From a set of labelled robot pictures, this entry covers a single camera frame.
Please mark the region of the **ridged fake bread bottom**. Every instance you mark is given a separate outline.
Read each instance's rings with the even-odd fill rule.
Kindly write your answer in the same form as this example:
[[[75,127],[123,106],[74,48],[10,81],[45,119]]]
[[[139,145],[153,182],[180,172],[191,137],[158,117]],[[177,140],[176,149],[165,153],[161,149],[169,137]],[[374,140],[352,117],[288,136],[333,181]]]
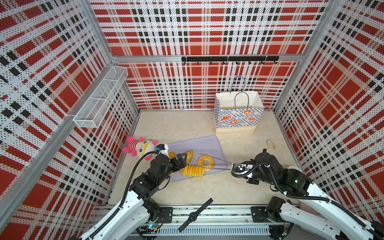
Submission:
[[[184,177],[202,177],[206,172],[205,168],[201,168],[200,166],[191,166],[187,165],[183,169],[180,170],[180,173]]]

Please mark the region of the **ridged fake bread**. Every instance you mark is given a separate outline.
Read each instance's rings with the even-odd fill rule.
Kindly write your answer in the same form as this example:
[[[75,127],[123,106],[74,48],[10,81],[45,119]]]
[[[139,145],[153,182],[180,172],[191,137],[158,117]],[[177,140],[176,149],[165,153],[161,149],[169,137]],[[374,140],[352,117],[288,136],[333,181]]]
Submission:
[[[184,177],[202,177],[206,172],[205,168],[201,168],[200,166],[191,166],[187,165],[183,169],[180,170],[180,173]]]
[[[174,159],[177,157],[177,155],[174,152],[168,152],[169,158]]]

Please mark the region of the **red handled metal tongs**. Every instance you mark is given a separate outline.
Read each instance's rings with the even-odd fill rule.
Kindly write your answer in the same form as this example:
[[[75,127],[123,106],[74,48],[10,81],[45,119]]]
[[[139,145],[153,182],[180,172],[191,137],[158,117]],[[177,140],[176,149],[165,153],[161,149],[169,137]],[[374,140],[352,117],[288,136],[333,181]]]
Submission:
[[[233,168],[233,166],[234,166],[234,164],[231,163],[231,162],[225,161],[225,160],[217,158],[217,157],[213,157],[213,156],[211,156],[211,157],[215,161],[215,167],[212,170],[214,170],[214,169],[218,169],[218,170],[231,170]]]

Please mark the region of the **ring shaped fake bread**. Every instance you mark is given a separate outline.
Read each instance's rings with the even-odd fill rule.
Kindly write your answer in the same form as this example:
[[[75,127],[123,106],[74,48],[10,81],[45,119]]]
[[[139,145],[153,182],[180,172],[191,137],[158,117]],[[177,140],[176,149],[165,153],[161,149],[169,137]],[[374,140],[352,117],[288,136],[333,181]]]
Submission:
[[[198,166],[202,167],[206,172],[210,172],[215,167],[215,161],[211,156],[203,155],[198,160]]]

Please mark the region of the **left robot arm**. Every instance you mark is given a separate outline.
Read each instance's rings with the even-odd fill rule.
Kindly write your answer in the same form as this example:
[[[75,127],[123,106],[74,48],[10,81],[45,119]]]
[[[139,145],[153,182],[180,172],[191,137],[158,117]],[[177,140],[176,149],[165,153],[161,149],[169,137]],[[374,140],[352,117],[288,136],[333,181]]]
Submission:
[[[168,154],[157,154],[146,172],[129,180],[122,199],[108,214],[80,237],[70,239],[124,240],[146,222],[155,221],[160,207],[151,197],[172,173],[187,166],[187,157],[187,154],[178,154],[170,159]]]

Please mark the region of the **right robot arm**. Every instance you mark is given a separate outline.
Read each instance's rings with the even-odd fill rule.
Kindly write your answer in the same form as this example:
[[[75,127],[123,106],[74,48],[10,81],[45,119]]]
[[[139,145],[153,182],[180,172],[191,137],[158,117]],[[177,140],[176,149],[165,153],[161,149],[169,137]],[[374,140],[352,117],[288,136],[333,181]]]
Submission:
[[[317,213],[301,210],[288,201],[272,197],[267,213],[271,221],[289,222],[327,240],[382,240],[384,226],[370,222],[349,211],[326,194],[298,169],[283,168],[266,150],[249,161],[233,164],[231,174],[247,179],[249,184],[270,184],[288,199],[298,200]]]

